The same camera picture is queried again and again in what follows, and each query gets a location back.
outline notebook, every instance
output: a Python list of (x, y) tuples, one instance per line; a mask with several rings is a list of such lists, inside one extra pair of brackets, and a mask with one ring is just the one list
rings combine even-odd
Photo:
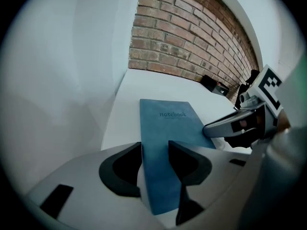
[(154, 215), (179, 206), (181, 182), (168, 161), (168, 141), (215, 149), (189, 102), (140, 99), (142, 155), (148, 199)]

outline red brick wall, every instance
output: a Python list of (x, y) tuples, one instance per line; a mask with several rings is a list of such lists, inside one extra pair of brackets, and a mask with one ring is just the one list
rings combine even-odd
[(229, 87), (235, 102), (258, 65), (244, 29), (221, 0), (139, 0), (129, 68), (193, 81), (206, 74)]

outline black device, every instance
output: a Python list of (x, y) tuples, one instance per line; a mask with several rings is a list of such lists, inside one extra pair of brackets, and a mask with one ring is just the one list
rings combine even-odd
[(229, 92), (229, 88), (223, 83), (210, 78), (208, 75), (203, 76), (201, 84), (205, 86), (210, 92), (226, 96)]

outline black cutout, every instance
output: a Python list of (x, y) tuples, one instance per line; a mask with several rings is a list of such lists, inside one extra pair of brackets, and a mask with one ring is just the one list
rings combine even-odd
[(184, 185), (199, 185), (210, 174), (210, 160), (174, 141), (168, 141), (168, 160)]
[(176, 225), (180, 225), (197, 216), (204, 209), (195, 201), (190, 200), (187, 189), (181, 186), (179, 209), (176, 216)]
[(71, 194), (73, 187), (66, 185), (58, 185), (56, 189), (45, 199), (40, 208), (56, 219), (62, 210), (66, 200)]
[(142, 144), (133, 146), (105, 159), (99, 167), (103, 184), (120, 196), (141, 197), (137, 187), (138, 171), (142, 164)]
[(240, 160), (240, 159), (232, 159), (231, 161), (229, 161), (230, 163), (233, 163), (233, 164), (236, 164), (236, 165), (239, 165), (239, 166), (244, 166), (246, 164), (245, 161), (243, 160)]
[(278, 124), (278, 119), (275, 118), (275, 119), (273, 120), (273, 125), (274, 125), (275, 127), (277, 127), (277, 124)]

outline white table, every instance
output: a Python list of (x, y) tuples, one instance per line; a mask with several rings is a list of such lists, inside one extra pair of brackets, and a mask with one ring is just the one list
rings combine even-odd
[[(187, 101), (203, 124), (208, 124), (234, 112), (234, 105), (224, 96), (208, 91), (198, 82), (162, 73), (128, 69), (116, 95), (106, 127), (101, 150), (141, 141), (140, 99)], [(213, 138), (219, 150), (251, 153), (250, 149), (232, 148), (223, 138)], [(143, 181), (142, 166), (138, 174), (138, 186), (142, 201), (148, 204)], [(175, 226), (177, 210), (156, 216), (167, 228)]]

